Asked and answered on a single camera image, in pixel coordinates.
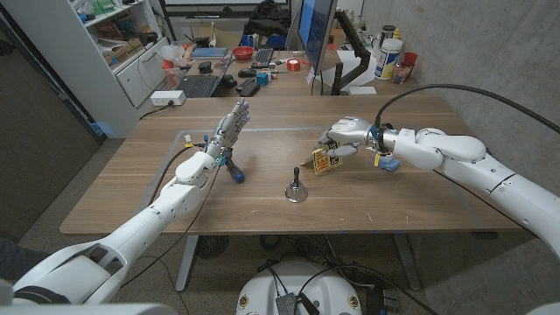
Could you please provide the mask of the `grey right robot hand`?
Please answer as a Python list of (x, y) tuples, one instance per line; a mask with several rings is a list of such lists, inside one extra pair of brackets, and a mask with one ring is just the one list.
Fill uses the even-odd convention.
[(336, 149), (322, 150), (322, 155), (346, 158), (355, 155), (361, 145), (375, 144), (376, 128), (372, 123), (359, 117), (346, 116), (339, 119), (323, 132), (314, 146), (314, 150), (322, 149), (329, 142), (336, 142)]

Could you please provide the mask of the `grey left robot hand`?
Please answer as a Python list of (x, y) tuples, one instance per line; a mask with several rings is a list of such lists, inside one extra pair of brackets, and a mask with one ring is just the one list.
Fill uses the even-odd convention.
[(232, 111), (219, 120), (204, 152), (214, 159), (218, 158), (225, 149), (235, 144), (249, 119), (249, 103), (241, 98)]

